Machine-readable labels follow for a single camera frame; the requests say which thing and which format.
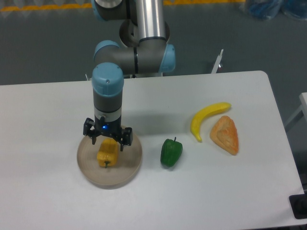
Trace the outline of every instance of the white table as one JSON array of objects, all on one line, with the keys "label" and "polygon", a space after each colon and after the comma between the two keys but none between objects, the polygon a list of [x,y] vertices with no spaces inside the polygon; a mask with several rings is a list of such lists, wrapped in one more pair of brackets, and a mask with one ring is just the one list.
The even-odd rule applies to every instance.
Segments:
[{"label": "white table", "polygon": [[[126,186],[104,190],[80,172],[83,123],[94,117],[91,82],[0,87],[0,229],[237,230],[307,223],[288,197],[303,189],[267,75],[241,72],[125,80],[122,124],[143,147],[140,171]],[[227,101],[240,151],[231,156],[201,127],[195,112]],[[166,138],[183,154],[160,164]]]}]

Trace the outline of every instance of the toy bread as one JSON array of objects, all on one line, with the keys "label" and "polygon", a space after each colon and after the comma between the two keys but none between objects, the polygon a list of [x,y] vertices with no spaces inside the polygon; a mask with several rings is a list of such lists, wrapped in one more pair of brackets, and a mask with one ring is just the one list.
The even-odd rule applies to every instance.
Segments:
[{"label": "toy bread", "polygon": [[239,140],[235,123],[230,117],[222,116],[210,132],[210,138],[215,144],[232,155],[239,151]]}]

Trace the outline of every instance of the black object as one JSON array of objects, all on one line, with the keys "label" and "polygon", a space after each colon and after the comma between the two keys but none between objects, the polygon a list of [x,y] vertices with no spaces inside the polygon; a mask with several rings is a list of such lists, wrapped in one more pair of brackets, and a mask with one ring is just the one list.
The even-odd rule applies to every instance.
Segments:
[{"label": "black object", "polygon": [[104,117],[101,117],[99,122],[95,123],[92,119],[87,118],[83,125],[83,135],[89,136],[92,139],[92,144],[96,143],[97,136],[105,136],[113,138],[116,142],[120,144],[120,151],[123,151],[124,145],[130,146],[133,140],[132,128],[122,128],[119,127],[117,129],[101,129],[102,127],[109,127],[111,126],[110,123],[104,121]]},{"label": "black object", "polygon": [[289,196],[291,208],[296,219],[307,219],[307,195]]}]

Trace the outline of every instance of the yellow banana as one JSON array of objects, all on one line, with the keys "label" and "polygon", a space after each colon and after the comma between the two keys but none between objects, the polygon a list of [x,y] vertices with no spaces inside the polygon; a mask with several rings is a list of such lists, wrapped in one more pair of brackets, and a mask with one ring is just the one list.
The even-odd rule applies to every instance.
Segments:
[{"label": "yellow banana", "polygon": [[216,104],[211,104],[201,110],[199,110],[193,117],[191,122],[191,132],[194,135],[194,137],[197,139],[198,142],[202,142],[201,136],[200,136],[200,128],[201,128],[201,122],[212,115],[220,114],[223,112],[226,112],[231,107],[230,103],[227,102],[220,102]]}]

